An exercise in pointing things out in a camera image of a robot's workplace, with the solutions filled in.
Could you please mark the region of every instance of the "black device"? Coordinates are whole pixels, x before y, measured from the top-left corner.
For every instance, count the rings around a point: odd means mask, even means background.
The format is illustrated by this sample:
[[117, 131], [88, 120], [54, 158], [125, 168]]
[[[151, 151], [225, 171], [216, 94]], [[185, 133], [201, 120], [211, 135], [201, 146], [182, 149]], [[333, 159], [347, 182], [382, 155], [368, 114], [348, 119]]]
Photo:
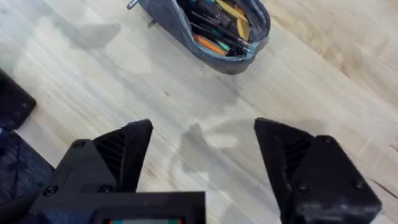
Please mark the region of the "black device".
[[254, 129], [282, 224], [367, 224], [381, 202], [331, 136], [258, 118]]
[[18, 129], [36, 106], [36, 101], [0, 69], [0, 128]]
[[[283, 224], [368, 224], [380, 211], [332, 137], [263, 118], [254, 129]], [[136, 192], [151, 133], [142, 120], [75, 141], [40, 192], [0, 207], [1, 223], [206, 223], [204, 192]]]

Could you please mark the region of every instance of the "screw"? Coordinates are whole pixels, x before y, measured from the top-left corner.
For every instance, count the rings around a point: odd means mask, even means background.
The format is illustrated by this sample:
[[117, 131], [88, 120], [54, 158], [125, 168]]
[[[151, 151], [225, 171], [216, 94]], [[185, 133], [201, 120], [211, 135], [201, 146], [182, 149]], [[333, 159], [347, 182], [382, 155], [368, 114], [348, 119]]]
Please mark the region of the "screw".
[[28, 107], [28, 104], [27, 103], [22, 103], [21, 106], [22, 106], [22, 108], [26, 109]]
[[326, 143], [326, 144], [331, 143], [331, 137], [326, 137], [326, 138], [325, 138], [325, 143]]
[[355, 190], [359, 190], [359, 191], [365, 191], [367, 188], [366, 183], [362, 180], [355, 180], [353, 182], [353, 187]]
[[98, 193], [111, 193], [113, 191], [113, 187], [110, 185], [102, 185], [98, 189]]
[[301, 191], [302, 193], [307, 193], [307, 192], [311, 191], [311, 187], [307, 183], [302, 182], [302, 181], [297, 182], [297, 189], [299, 191]]
[[43, 195], [46, 196], [46, 197], [49, 197], [49, 196], [57, 193], [57, 191], [58, 191], [58, 186], [57, 185], [50, 186], [50, 187], [47, 187], [44, 190]]
[[86, 142], [83, 141], [83, 140], [76, 140], [76, 141], [72, 144], [72, 146], [73, 146], [74, 148], [78, 148], [78, 147], [83, 147], [85, 144], [86, 144]]

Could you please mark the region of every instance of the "gray pencil case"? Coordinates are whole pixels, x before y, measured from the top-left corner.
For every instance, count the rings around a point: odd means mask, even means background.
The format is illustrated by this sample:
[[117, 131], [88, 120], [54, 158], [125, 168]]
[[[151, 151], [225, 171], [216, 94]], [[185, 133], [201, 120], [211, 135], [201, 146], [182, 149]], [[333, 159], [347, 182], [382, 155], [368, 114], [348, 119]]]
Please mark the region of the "gray pencil case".
[[259, 0], [235, 0], [235, 2], [244, 12], [250, 12], [246, 13], [247, 19], [255, 24], [250, 32], [249, 47], [252, 52], [228, 57], [194, 41], [188, 17], [177, 0], [139, 0], [141, 7], [196, 57], [215, 70], [227, 74], [237, 74], [247, 69], [258, 52], [268, 43], [271, 27], [269, 14]]

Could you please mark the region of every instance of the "display screen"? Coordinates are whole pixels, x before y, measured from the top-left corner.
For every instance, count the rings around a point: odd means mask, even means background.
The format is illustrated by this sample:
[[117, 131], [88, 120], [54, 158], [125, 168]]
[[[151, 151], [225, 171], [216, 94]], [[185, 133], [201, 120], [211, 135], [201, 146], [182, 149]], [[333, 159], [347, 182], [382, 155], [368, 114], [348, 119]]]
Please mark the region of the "display screen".
[[109, 224], [182, 224], [181, 219], [135, 219], [135, 220], [111, 220]]

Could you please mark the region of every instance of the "wooden table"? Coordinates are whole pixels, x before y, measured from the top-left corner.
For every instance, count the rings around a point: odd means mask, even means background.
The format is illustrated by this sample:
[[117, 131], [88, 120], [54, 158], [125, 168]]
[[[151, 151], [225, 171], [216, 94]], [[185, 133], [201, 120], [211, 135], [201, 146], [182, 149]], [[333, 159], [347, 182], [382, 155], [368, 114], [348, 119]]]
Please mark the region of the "wooden table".
[[398, 222], [395, 0], [264, 0], [270, 42], [235, 76], [127, 2], [0, 0], [0, 67], [38, 102], [19, 132], [51, 164], [149, 118], [140, 191], [206, 190], [208, 223], [277, 223], [262, 116], [337, 138], [384, 202], [374, 223]]

